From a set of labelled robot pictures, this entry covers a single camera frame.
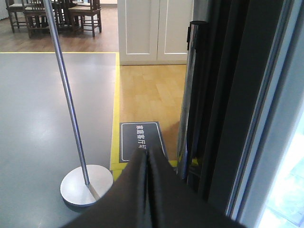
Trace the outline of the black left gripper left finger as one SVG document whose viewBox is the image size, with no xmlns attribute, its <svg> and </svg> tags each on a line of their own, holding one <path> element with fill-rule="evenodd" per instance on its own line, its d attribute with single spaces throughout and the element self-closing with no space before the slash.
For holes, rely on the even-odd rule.
<svg viewBox="0 0 304 228">
<path fill-rule="evenodd" d="M 109 191 L 65 228 L 151 228 L 147 150 L 137 149 Z"/>
</svg>

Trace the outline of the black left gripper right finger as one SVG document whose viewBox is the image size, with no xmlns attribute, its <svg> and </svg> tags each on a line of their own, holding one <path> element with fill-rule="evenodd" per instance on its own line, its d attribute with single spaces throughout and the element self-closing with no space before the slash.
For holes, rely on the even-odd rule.
<svg viewBox="0 0 304 228">
<path fill-rule="evenodd" d="M 147 151 L 147 190 L 153 228 L 240 228 L 200 199 L 157 148 Z"/>
</svg>

